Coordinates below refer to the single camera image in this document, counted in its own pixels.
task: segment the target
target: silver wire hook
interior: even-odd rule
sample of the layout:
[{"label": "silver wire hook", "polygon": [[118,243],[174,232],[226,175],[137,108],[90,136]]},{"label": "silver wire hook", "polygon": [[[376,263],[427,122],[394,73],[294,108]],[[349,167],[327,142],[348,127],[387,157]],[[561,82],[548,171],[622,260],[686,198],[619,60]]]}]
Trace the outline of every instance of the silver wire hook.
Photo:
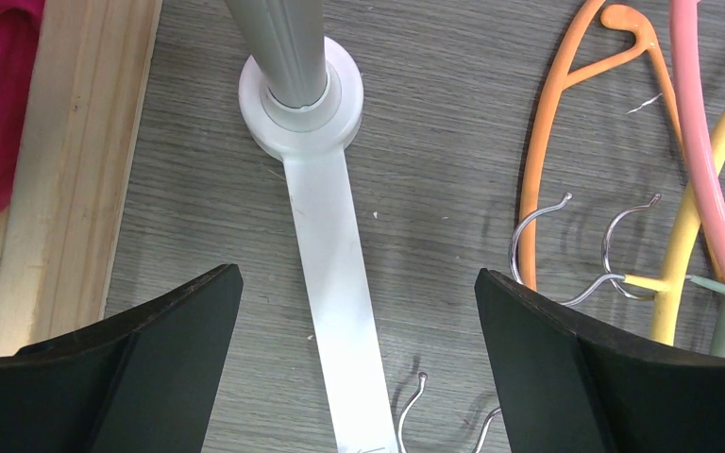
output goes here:
[{"label": "silver wire hook", "polygon": [[[615,233],[615,228],[618,226],[618,222],[620,222],[628,214],[651,208],[652,206],[656,205],[662,197],[663,196],[660,193],[655,193],[647,204],[629,208],[628,210],[620,212],[616,217],[613,217],[613,220],[610,221],[610,225],[608,225],[607,229],[604,231],[604,237],[601,239],[601,267],[604,269],[605,273],[610,274],[613,272],[613,268],[610,266],[610,243],[613,240],[613,233]],[[632,293],[630,290],[625,288],[624,285],[622,285],[621,282],[618,280],[610,280],[610,283],[613,284],[613,287],[616,291],[618,291],[625,297],[629,297],[630,299],[651,300],[654,298],[654,294]]]},{"label": "silver wire hook", "polygon": [[[401,410],[401,414],[398,416],[398,426],[396,428],[396,440],[398,441],[398,453],[407,453],[407,447],[404,446],[404,420],[407,419],[407,412],[410,411],[410,409],[413,407],[413,404],[415,404],[415,401],[418,400],[418,398],[421,397],[422,394],[424,394],[424,390],[427,388],[427,379],[429,377],[426,373],[421,372],[418,373],[418,390],[415,391],[413,396],[410,397],[410,399],[407,401],[407,404],[404,406],[404,409]],[[501,407],[495,408],[490,413],[487,414],[485,417],[485,421],[482,423],[482,429],[480,431],[480,436],[477,438],[477,444],[474,446],[474,449],[471,450],[471,453],[481,453],[482,447],[485,445],[485,436],[487,436],[487,431],[490,428],[490,424],[493,423],[493,420],[501,413]]]},{"label": "silver wire hook", "polygon": [[[518,271],[518,239],[521,237],[521,233],[524,231],[524,228],[527,227],[527,225],[530,224],[531,221],[535,220],[536,218],[540,217],[543,214],[547,214],[549,212],[554,212],[555,210],[561,210],[565,207],[566,204],[568,204],[568,200],[573,198],[574,195],[572,195],[569,192],[566,192],[563,195],[563,199],[560,200],[560,203],[549,206],[548,208],[542,208],[539,210],[536,210],[534,212],[531,212],[527,217],[524,218],[524,220],[521,221],[520,224],[515,228],[515,231],[513,232],[513,240],[510,243],[510,270],[513,272],[513,279],[524,285],[524,280],[521,278],[521,274]],[[581,292],[576,297],[564,300],[562,302],[558,302],[558,304],[564,306],[564,307],[573,307],[586,298],[590,296],[599,286],[601,286],[602,283],[609,280],[619,280],[624,281],[626,279],[625,276],[621,274],[602,274],[598,276],[593,282],[585,288],[583,292]]]}]

